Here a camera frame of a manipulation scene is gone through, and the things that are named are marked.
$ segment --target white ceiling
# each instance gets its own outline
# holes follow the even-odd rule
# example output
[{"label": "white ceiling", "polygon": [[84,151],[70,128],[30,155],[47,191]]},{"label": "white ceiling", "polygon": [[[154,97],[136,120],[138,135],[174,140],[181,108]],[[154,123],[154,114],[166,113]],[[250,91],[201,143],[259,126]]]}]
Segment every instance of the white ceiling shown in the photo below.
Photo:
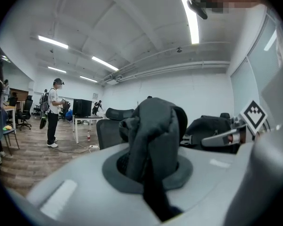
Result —
[{"label": "white ceiling", "polygon": [[[243,18],[244,11],[237,9],[198,18],[200,44],[191,46],[181,0],[19,0],[8,16],[32,64],[101,82],[113,71],[92,56],[119,69],[126,66],[116,73],[123,76],[189,61],[230,61]],[[69,49],[39,41],[37,35]]]}]

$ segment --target white desk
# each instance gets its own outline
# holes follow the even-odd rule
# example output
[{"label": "white desk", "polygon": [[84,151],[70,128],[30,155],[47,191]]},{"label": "white desk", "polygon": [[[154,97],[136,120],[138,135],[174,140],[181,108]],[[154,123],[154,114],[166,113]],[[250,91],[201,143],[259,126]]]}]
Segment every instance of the white desk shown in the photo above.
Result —
[{"label": "white desk", "polygon": [[13,113],[13,128],[16,129],[16,120],[15,120],[15,117],[16,117],[15,116],[16,107],[15,106],[10,106],[10,105],[4,105],[3,109],[5,111],[12,111],[12,113]]},{"label": "white desk", "polygon": [[91,115],[88,117],[78,117],[78,116],[72,116],[72,131],[75,132],[75,140],[76,143],[79,143],[79,137],[77,134],[77,121],[89,121],[89,130],[91,130],[91,121],[96,121],[96,123],[103,119],[103,117],[101,116],[97,116],[97,115]]}]

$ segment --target dark gray fabric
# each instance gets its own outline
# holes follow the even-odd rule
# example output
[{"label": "dark gray fabric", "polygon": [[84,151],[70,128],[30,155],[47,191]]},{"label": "dark gray fabric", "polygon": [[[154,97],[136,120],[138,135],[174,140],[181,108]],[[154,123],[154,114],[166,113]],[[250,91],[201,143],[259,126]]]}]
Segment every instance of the dark gray fabric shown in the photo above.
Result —
[{"label": "dark gray fabric", "polygon": [[174,173],[186,126],[187,117],[181,108],[159,98],[144,100],[131,118],[120,123],[120,136],[130,145],[126,175],[142,182],[150,161],[155,180]]}]

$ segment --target table leg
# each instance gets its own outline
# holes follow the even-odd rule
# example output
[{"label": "table leg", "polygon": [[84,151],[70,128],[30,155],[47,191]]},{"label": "table leg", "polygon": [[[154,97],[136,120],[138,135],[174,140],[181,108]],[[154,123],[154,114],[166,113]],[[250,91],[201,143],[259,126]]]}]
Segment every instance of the table leg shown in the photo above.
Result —
[{"label": "table leg", "polygon": [[16,129],[16,115],[15,115],[15,110],[16,110],[16,109],[13,110],[13,128],[14,128],[14,129]]},{"label": "table leg", "polygon": [[77,134],[77,120],[75,119],[75,139],[76,139],[76,143],[79,144],[79,137]]}]

